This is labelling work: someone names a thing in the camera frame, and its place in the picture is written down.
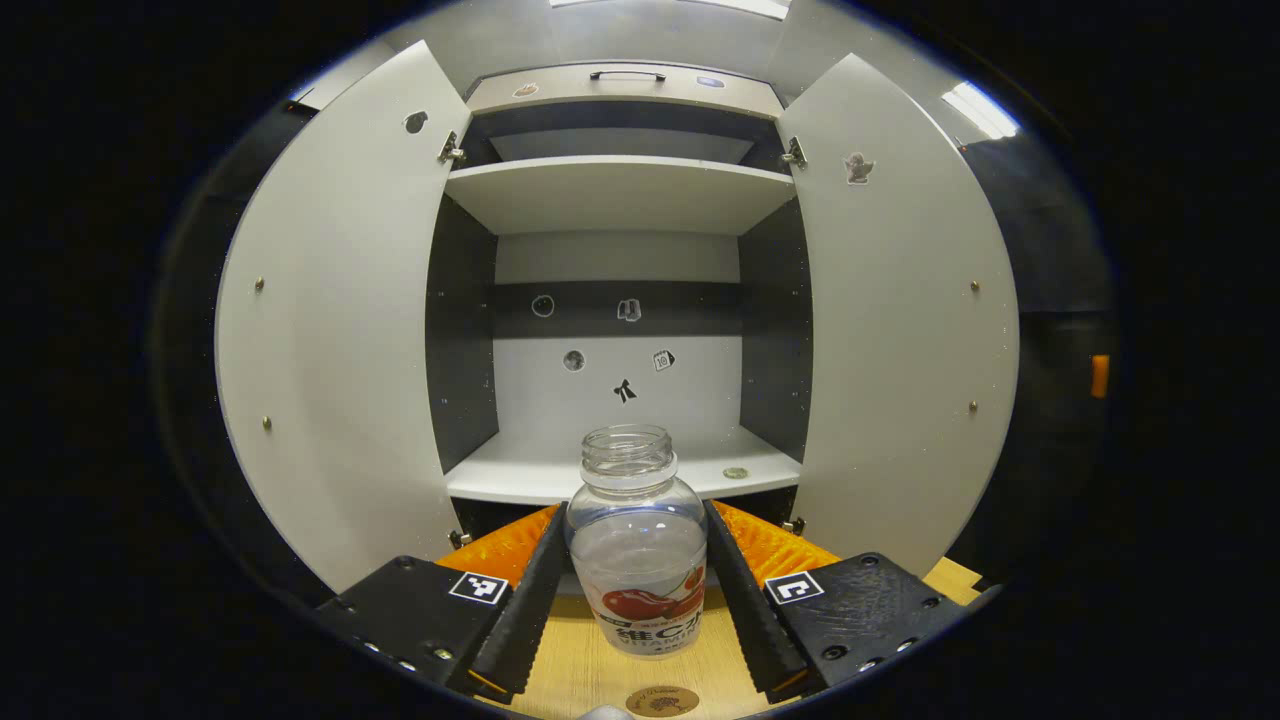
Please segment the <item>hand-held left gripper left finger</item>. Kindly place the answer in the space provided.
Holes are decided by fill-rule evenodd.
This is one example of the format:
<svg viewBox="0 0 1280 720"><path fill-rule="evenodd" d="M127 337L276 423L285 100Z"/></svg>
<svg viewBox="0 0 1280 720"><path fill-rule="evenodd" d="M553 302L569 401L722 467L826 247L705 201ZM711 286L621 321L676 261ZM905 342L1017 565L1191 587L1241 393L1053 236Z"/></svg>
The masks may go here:
<svg viewBox="0 0 1280 720"><path fill-rule="evenodd" d="M397 556L315 618L420 684L511 705L527 689L558 594L566 510L541 509L438 562Z"/></svg>

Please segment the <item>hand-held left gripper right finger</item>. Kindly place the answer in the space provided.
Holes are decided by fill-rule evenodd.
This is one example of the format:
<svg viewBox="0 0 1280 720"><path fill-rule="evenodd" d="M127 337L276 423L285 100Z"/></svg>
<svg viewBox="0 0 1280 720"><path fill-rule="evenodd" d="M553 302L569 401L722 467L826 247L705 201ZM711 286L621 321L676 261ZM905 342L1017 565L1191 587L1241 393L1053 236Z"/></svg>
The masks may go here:
<svg viewBox="0 0 1280 720"><path fill-rule="evenodd" d="M795 536L708 500L708 552L746 661L768 701L846 691L900 665L998 596L964 568L947 593L882 553L815 568L764 568L748 555Z"/></svg>

